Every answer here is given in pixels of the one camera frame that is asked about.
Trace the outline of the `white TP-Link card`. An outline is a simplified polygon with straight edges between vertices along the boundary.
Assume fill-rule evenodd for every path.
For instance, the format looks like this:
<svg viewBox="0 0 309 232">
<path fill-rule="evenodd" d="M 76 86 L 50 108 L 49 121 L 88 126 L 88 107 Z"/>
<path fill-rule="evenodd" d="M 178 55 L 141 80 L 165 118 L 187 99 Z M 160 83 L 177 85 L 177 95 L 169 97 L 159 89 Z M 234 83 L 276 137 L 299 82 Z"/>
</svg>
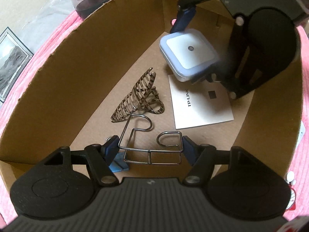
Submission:
<svg viewBox="0 0 309 232">
<path fill-rule="evenodd" d="M 191 84 L 169 75 L 176 129 L 186 129 L 234 120 L 226 89 L 207 81 Z"/>
</svg>

